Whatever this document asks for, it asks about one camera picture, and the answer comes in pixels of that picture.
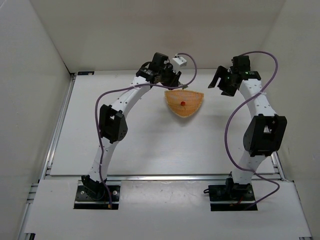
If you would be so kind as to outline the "woven fan-shaped fruit basket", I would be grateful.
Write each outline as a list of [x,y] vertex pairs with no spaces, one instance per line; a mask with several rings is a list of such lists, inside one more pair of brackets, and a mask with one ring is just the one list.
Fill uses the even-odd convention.
[[201,107],[204,93],[185,89],[166,90],[164,98],[168,108],[181,118],[188,118]]

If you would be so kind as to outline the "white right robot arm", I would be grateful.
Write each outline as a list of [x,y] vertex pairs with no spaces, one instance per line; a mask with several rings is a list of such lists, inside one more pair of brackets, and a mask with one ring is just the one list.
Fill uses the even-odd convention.
[[248,107],[251,121],[243,135],[244,152],[241,159],[231,162],[235,168],[226,180],[225,192],[232,199],[249,192],[253,175],[260,164],[279,150],[287,127],[285,116],[278,115],[264,94],[266,86],[261,76],[251,69],[247,54],[233,57],[230,68],[219,66],[214,76],[223,96],[233,97],[240,92],[244,102],[236,108]]

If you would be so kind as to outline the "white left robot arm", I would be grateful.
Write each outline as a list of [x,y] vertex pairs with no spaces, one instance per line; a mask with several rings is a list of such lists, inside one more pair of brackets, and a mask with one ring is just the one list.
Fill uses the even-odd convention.
[[95,202],[107,201],[112,204],[112,193],[107,186],[107,172],[116,146],[128,133],[126,118],[134,105],[153,87],[171,92],[187,88],[190,83],[180,83],[181,68],[186,66],[188,53],[179,52],[172,59],[156,52],[152,61],[141,65],[129,87],[120,88],[121,95],[109,105],[100,100],[115,93],[109,90],[102,93],[94,106],[94,121],[98,147],[92,166],[87,174],[81,176],[85,193]]

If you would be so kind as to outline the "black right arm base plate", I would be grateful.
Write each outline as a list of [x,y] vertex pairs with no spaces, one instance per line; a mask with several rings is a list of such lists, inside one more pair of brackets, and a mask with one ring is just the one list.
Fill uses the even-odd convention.
[[234,189],[225,185],[209,185],[203,191],[209,196],[211,212],[257,211],[253,187],[247,184],[243,189]]

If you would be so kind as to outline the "aluminium front rail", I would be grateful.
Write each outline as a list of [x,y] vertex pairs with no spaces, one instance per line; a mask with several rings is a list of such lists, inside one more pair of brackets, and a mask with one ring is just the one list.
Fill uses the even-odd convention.
[[[224,181],[228,174],[200,174],[200,175],[108,175],[108,181]],[[262,174],[270,180],[280,180],[279,173]],[[81,180],[80,175],[46,175],[45,180]]]

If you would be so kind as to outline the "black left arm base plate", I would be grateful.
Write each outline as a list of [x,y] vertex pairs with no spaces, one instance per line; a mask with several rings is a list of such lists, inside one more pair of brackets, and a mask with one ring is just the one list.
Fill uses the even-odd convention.
[[111,205],[109,194],[102,185],[102,192],[98,194],[90,192],[85,186],[77,186],[73,208],[76,210],[118,210],[121,195],[120,185],[108,185],[111,195]]

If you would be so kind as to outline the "aluminium left side rail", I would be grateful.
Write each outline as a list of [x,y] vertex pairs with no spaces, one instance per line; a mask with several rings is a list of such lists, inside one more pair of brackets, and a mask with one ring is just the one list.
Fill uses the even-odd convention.
[[52,138],[51,138],[49,147],[47,149],[46,156],[44,158],[44,162],[42,164],[42,170],[41,170],[40,175],[39,175],[38,180],[37,180],[38,183],[40,182],[40,180],[45,179],[46,172],[52,165],[52,162],[53,162],[53,159],[54,159],[54,155],[55,155],[55,152],[56,152],[56,148],[57,148],[57,145],[58,145],[58,141],[59,141],[59,138],[60,138],[61,130],[62,130],[62,127],[63,127],[64,119],[66,117],[66,113],[67,113],[68,105],[69,105],[69,102],[70,102],[70,98],[71,98],[72,91],[73,91],[73,88],[74,88],[76,76],[77,76],[76,73],[72,73],[70,75],[70,81],[69,81],[69,84],[68,84],[68,88],[67,88],[67,91],[65,93],[65,96],[64,96],[64,99],[63,99],[63,102],[62,102],[62,106],[60,108],[59,116],[58,116],[58,119],[57,119],[57,122],[56,122],[56,125],[55,125],[55,128],[54,128],[53,134],[52,134]]

